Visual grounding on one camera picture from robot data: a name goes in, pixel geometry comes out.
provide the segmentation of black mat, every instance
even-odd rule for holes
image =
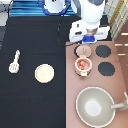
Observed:
[[[71,23],[78,19],[64,18],[63,45],[69,40]],[[8,19],[0,51],[0,128],[66,128],[66,58],[65,48],[57,42],[59,21],[58,16]],[[17,49],[20,70],[11,74],[8,67]],[[44,63],[55,69],[48,84],[34,78],[36,67]]]
[[[96,48],[96,54],[100,57],[106,58],[111,55],[111,49],[106,45],[99,45]]]
[[[115,73],[115,68],[110,62],[100,63],[98,70],[103,76],[112,76]]]

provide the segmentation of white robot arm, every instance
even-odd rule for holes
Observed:
[[[69,33],[70,42],[81,41],[95,43],[97,40],[106,39],[110,27],[99,27],[102,18],[105,0],[71,0],[73,11],[81,20],[73,22]]]

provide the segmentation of ceramic bowl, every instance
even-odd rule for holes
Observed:
[[[94,128],[109,125],[115,116],[113,98],[108,92],[99,87],[83,89],[76,99],[76,111],[80,119]]]

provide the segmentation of blue object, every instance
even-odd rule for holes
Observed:
[[[82,39],[82,43],[86,44],[86,43],[94,43],[95,42],[95,37],[94,36],[84,36]]]
[[[48,16],[42,10],[44,0],[14,0],[12,10],[10,10],[10,17],[17,16]],[[71,4],[70,0],[66,0],[66,6]],[[64,16],[76,16],[70,7]]]

